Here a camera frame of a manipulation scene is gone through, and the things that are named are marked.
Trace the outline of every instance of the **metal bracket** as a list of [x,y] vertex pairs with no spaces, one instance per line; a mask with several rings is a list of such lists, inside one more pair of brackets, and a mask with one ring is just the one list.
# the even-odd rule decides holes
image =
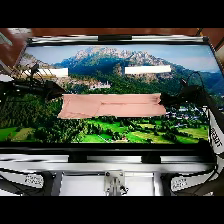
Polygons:
[[109,196],[122,196],[127,194],[128,188],[125,187],[125,173],[122,170],[106,172],[104,190]]

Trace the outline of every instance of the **sky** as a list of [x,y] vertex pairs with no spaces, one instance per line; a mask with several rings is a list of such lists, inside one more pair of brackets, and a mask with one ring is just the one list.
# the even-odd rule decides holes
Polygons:
[[[45,63],[53,64],[75,56],[78,51],[85,50],[90,46],[94,45],[28,47],[26,52]],[[155,57],[182,65],[187,69],[221,73],[214,55],[207,45],[132,44],[104,45],[102,47],[148,52]]]

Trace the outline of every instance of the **landscape image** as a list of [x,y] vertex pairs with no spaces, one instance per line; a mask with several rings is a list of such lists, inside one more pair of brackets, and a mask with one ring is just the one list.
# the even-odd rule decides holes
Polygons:
[[[68,68],[68,77],[54,81],[67,94],[179,93],[180,79],[199,71],[206,91],[223,109],[224,78],[206,45],[105,45],[28,47],[20,66]],[[125,74],[125,67],[170,65],[171,72]],[[189,84],[201,84],[193,75]],[[59,119],[63,98],[44,102],[27,94],[1,105],[0,141],[42,143],[195,144],[208,139],[208,120],[193,104],[166,108],[154,117],[102,116]]]

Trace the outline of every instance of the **screen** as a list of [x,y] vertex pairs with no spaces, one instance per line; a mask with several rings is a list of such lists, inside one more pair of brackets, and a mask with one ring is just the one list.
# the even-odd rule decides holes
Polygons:
[[[54,81],[71,95],[177,94],[180,78],[199,71],[206,90],[223,106],[224,79],[208,45],[67,45],[27,47],[20,65],[38,63],[42,69],[68,69]],[[170,66],[160,73],[126,73],[135,66]],[[201,85],[197,75],[190,84]],[[25,102],[1,108],[0,141],[43,143],[187,144],[208,139],[208,120],[201,108],[183,104],[165,108],[163,115],[99,116],[62,119],[63,97],[44,103],[32,94]]]

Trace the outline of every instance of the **pink cloth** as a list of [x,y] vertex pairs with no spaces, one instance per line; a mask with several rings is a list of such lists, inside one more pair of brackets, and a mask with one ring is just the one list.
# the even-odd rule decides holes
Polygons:
[[166,113],[160,94],[65,94],[58,118],[151,117]]

